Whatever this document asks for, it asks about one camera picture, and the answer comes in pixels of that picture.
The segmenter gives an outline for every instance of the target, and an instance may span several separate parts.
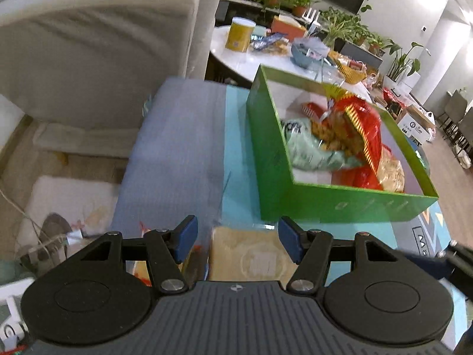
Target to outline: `snack package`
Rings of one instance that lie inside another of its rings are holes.
[[[284,37],[283,33],[273,33],[269,36],[263,37],[261,40],[253,41],[251,43],[252,48],[255,51],[262,51],[265,48],[268,48],[270,45],[274,44],[276,41]]]
[[[209,254],[209,280],[256,282],[279,280],[286,286],[294,264],[275,230],[216,227]]]
[[[304,103],[302,111],[312,121],[311,131],[326,143],[335,143],[353,155],[362,167],[334,173],[332,183],[358,188],[402,192],[404,172],[399,160],[381,141],[381,119],[366,101],[340,87],[325,85],[328,112],[315,103]]]
[[[332,174],[332,184],[402,193],[405,185],[404,170],[401,162],[383,145],[376,175],[368,166],[344,169]]]
[[[313,136],[309,119],[281,123],[294,168],[303,171],[336,171],[361,166],[360,160],[345,154],[339,142],[326,143]]]

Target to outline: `blue bowl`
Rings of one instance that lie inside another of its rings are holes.
[[[295,44],[291,46],[292,62],[305,70],[318,71],[323,63],[323,60],[315,60],[306,56],[307,50],[302,51]]]

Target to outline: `table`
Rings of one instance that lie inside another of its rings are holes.
[[[260,64],[267,65],[272,68],[284,70],[294,73],[311,80],[315,79],[316,72],[305,70],[291,61],[290,47],[287,56],[268,55],[256,51],[248,51],[246,53],[234,52],[225,48],[226,38],[228,36],[230,26],[221,26],[215,28],[212,34],[212,42],[210,43],[211,62],[217,62],[225,68],[228,77],[236,80],[238,84],[244,88],[250,88],[255,79],[256,72]],[[344,83],[342,85],[346,90],[357,94],[366,101],[372,103],[370,92],[362,83],[355,85]]]
[[[120,188],[112,230],[136,238],[141,229],[172,229],[185,216],[199,221],[197,244],[214,226],[266,227],[261,220],[246,113],[249,91],[209,81],[172,78],[160,88],[138,135]],[[410,222],[304,223],[338,239],[367,231],[392,248],[433,256],[450,241],[438,203]],[[333,263],[328,280],[349,271]],[[455,314],[444,336],[451,348],[466,330],[462,294],[449,284]]]

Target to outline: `metal screw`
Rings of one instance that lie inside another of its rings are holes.
[[[294,291],[307,293],[314,289],[314,283],[306,279],[298,279],[291,283],[291,288]]]
[[[184,282],[179,279],[166,279],[161,283],[161,288],[165,291],[179,291],[184,288]]]

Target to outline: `dining chair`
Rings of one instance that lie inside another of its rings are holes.
[[[460,151],[473,146],[473,108],[466,113],[458,124],[458,133],[460,134],[460,137],[457,138]]]
[[[462,121],[465,116],[465,111],[468,106],[467,99],[458,91],[455,91],[452,95],[452,98],[449,100],[445,106],[445,114],[447,119],[441,125],[443,128],[445,136],[444,139],[450,138],[456,134],[458,129],[458,124]]]

